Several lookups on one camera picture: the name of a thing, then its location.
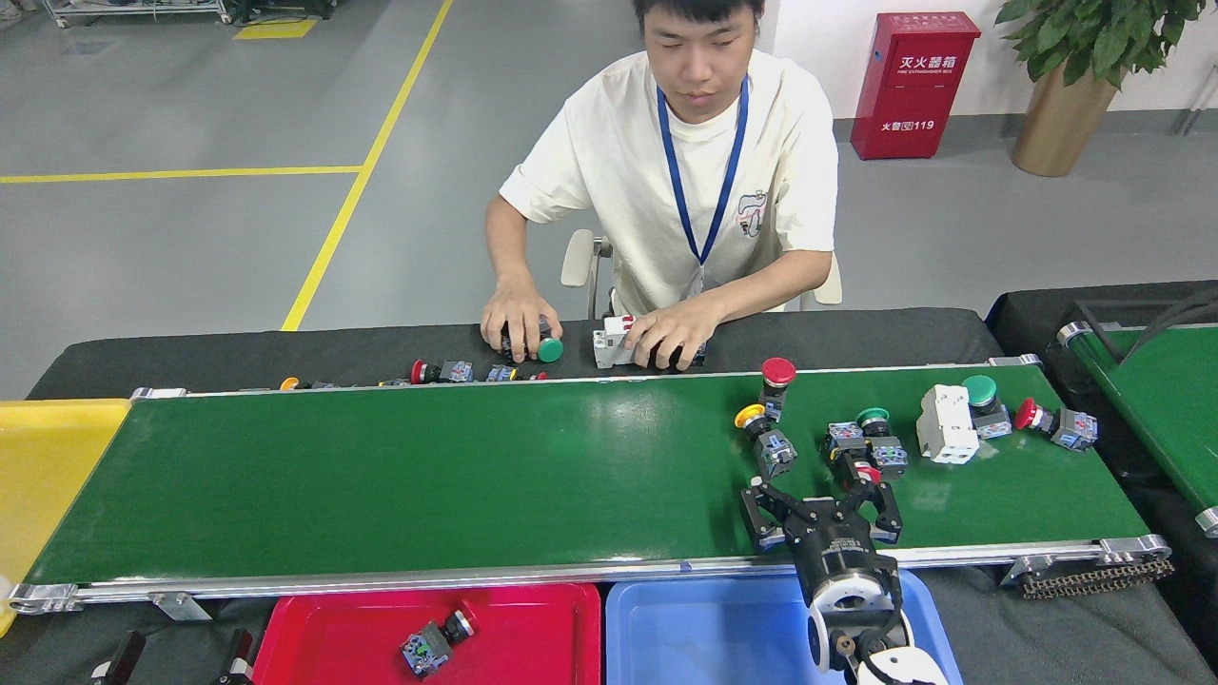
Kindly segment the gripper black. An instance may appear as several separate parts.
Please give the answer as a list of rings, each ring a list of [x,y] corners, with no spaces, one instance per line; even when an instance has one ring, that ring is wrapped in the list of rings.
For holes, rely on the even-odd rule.
[[[892,485],[850,479],[840,481],[840,488],[844,496],[838,501],[809,501],[752,477],[741,495],[753,545],[762,555],[787,542],[803,586],[823,586],[845,577],[883,586],[888,563],[879,562],[872,540],[898,542],[901,535]],[[861,516],[865,502],[875,508],[875,523]]]

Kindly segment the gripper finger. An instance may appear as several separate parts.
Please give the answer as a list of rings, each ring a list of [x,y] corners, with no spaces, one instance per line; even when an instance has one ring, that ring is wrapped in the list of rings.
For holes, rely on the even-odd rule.
[[[219,673],[209,683],[216,685],[227,684],[255,684],[253,679],[253,646],[255,637],[248,629],[238,628],[231,633],[227,644],[225,658],[222,659]]]
[[[147,646],[147,637],[143,633],[125,633],[125,637],[121,641],[114,655],[93,669],[90,683],[94,685],[129,684],[145,646]]]

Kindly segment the person's left hand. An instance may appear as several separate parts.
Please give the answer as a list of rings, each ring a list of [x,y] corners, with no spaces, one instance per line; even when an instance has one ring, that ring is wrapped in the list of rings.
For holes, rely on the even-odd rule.
[[[639,367],[686,371],[727,316],[717,297],[697,295],[637,318],[622,346]]]

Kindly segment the person's right hand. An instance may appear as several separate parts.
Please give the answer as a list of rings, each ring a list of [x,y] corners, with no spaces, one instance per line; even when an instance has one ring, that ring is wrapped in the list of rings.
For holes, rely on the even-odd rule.
[[[497,278],[497,286],[484,307],[481,336],[495,351],[503,350],[503,329],[508,336],[512,360],[521,363],[526,357],[540,360],[540,321],[551,325],[551,334],[560,340],[560,316],[540,295],[531,275],[510,273]]]

